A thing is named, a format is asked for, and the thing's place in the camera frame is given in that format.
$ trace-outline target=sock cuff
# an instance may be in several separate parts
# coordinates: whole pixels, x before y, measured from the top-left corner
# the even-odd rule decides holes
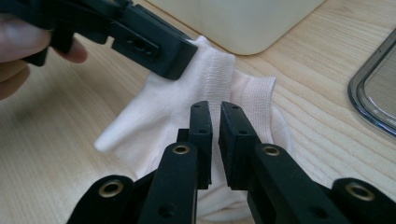
[[[257,135],[264,143],[273,144],[271,135],[271,102],[276,79],[252,77],[235,70],[232,103],[240,105]]]

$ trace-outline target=black plastic part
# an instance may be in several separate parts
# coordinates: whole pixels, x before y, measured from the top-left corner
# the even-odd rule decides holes
[[[209,103],[191,106],[189,142],[198,149],[198,189],[207,189],[211,180],[213,128]]]
[[[172,80],[180,78],[197,50],[186,39],[186,35],[139,5],[128,6],[121,22],[133,28],[140,37],[137,40],[134,40],[134,36],[116,38],[113,49],[162,77]],[[145,36],[149,42],[141,41]],[[152,51],[152,45],[159,49]]]
[[[112,36],[114,50],[173,80],[183,74],[197,50],[178,29],[128,0],[2,0],[0,12],[55,33],[68,31],[52,41],[61,52],[70,50],[73,33],[99,44]],[[25,61],[40,66],[45,58],[42,51]]]
[[[96,181],[79,200],[67,224],[137,223],[154,176],[151,172],[133,182],[126,176],[109,175]],[[111,196],[120,185],[121,191]]]
[[[137,223],[195,223],[197,162],[190,143],[165,149]]]
[[[248,190],[250,174],[249,155],[260,139],[242,108],[227,102],[221,103],[219,147],[231,189]]]
[[[284,148],[259,144],[250,159],[262,187],[251,191],[265,192],[276,211],[276,223],[349,223]],[[261,219],[263,215],[254,214]]]
[[[121,223],[133,187],[130,178],[120,175],[96,181],[80,199],[67,223]]]
[[[43,66],[47,59],[47,52],[49,48],[45,48],[40,52],[23,58],[27,63],[34,64],[35,66]]]
[[[355,178],[334,181],[332,201],[353,223],[391,224],[396,221],[396,203],[372,185]]]

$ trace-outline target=white container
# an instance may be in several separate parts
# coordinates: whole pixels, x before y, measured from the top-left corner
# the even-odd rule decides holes
[[[235,54],[273,44],[324,0],[147,0]]]

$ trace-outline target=wooden table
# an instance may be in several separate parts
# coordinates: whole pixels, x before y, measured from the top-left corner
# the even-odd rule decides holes
[[[396,139],[363,120],[347,98],[348,81],[395,27],[396,1],[328,0],[266,51],[237,57],[239,70],[277,78],[274,103],[290,126],[294,157],[325,186],[353,176],[396,200]],[[131,175],[92,143],[149,71],[109,46],[81,41],[91,54],[86,63],[51,52],[0,102],[0,223],[65,223],[94,181]]]

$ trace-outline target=finger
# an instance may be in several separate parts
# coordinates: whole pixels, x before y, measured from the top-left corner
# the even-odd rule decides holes
[[[26,67],[26,62],[21,60],[8,62],[8,63],[0,63],[0,82],[4,82],[15,74],[18,74],[24,67]]]
[[[0,100],[6,99],[8,96],[16,92],[26,78],[29,77],[29,73],[29,67],[24,66],[22,70],[13,77],[0,82]]]
[[[0,63],[35,54],[50,43],[50,32],[0,14]]]
[[[83,63],[87,60],[88,52],[84,46],[74,39],[73,45],[68,53],[62,53],[56,49],[56,52],[72,63]]]

